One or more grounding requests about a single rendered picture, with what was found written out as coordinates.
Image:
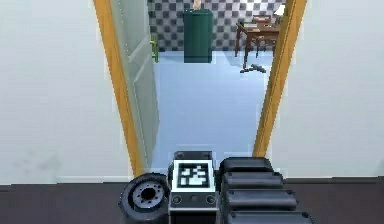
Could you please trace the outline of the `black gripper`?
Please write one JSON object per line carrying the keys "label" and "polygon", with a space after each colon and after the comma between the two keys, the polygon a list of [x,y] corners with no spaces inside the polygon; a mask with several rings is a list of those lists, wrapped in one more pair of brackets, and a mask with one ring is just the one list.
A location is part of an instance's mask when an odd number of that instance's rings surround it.
{"label": "black gripper", "polygon": [[120,224],[168,224],[169,194],[164,174],[146,173],[132,179],[119,197]]}

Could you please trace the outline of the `pale grey room door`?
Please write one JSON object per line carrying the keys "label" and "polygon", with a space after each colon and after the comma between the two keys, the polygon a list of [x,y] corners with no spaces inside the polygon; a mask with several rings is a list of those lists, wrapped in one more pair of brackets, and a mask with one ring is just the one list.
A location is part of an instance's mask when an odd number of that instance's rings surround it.
{"label": "pale grey room door", "polygon": [[152,163],[159,111],[147,0],[111,0],[129,105],[143,166]]}

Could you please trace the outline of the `dark green cabinet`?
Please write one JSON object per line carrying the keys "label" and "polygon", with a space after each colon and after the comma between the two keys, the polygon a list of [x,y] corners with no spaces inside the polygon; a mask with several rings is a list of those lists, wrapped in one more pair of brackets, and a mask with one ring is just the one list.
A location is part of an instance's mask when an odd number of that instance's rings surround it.
{"label": "dark green cabinet", "polygon": [[185,9],[184,62],[210,63],[212,61],[213,14],[208,9]]}

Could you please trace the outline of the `brown wooden table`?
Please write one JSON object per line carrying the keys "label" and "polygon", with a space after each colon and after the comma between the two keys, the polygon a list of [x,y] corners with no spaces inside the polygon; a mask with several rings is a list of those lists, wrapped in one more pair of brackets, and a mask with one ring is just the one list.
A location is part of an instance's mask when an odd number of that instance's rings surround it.
{"label": "brown wooden table", "polygon": [[280,26],[273,23],[254,23],[254,22],[238,22],[236,24],[236,40],[235,40],[235,55],[238,55],[240,50],[240,37],[244,33],[245,39],[245,55],[242,68],[247,66],[248,54],[251,51],[251,44],[256,44],[256,51],[260,49],[260,43],[272,44],[272,52],[275,52],[276,42],[280,33]]}

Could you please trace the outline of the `brown wooden chair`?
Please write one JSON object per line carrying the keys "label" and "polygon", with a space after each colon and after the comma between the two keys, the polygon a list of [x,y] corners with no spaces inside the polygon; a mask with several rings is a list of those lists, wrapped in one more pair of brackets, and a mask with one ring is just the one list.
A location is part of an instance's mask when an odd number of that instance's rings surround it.
{"label": "brown wooden chair", "polygon": [[255,24],[267,25],[272,22],[271,15],[254,15],[252,18],[252,22]]}

